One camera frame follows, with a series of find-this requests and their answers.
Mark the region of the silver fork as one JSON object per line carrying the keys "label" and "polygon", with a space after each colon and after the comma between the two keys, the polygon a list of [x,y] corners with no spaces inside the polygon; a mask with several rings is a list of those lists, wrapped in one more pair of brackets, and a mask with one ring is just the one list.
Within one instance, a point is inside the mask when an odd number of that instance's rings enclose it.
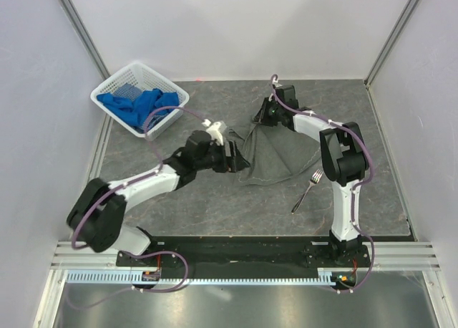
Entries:
{"label": "silver fork", "polygon": [[324,174],[324,171],[322,169],[318,169],[313,173],[313,175],[311,176],[311,178],[308,181],[307,189],[304,191],[304,193],[300,196],[300,198],[295,202],[294,206],[292,207],[291,209],[292,214],[294,214],[300,208],[302,202],[304,201],[310,189],[312,189],[312,187],[314,187],[315,185],[319,183],[319,181],[323,177],[323,174]]}

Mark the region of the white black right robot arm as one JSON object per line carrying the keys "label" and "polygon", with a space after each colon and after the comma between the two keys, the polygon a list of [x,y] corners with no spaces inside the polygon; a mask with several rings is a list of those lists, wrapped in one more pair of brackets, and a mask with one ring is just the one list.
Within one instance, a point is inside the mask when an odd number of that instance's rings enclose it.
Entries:
{"label": "white black right robot arm", "polygon": [[336,122],[311,109],[301,109],[293,85],[275,84],[254,121],[270,127],[282,124],[319,142],[324,175],[333,188],[333,223],[327,254],[332,264],[346,265],[362,245],[359,195],[370,167],[358,124]]}

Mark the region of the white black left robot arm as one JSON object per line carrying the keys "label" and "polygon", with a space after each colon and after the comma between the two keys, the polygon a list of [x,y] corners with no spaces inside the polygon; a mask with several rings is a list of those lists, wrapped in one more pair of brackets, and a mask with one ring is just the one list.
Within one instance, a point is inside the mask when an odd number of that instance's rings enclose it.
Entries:
{"label": "white black left robot arm", "polygon": [[235,142],[216,140],[208,132],[196,130],[184,146],[151,170],[114,182],[101,178],[88,182],[67,216],[73,231],[72,248],[89,248],[95,253],[117,249],[149,266],[157,258],[152,237],[142,228],[125,224],[126,212],[186,186],[201,170],[237,173],[249,166]]}

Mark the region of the grey green napkin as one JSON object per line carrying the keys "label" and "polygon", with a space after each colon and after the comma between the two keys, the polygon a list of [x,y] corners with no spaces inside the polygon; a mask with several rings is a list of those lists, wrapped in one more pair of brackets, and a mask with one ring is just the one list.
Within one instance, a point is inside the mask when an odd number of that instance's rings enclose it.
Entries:
{"label": "grey green napkin", "polygon": [[236,125],[229,129],[228,137],[250,163],[235,174],[233,184],[238,187],[267,186],[295,178],[321,159],[317,141],[282,125]]}

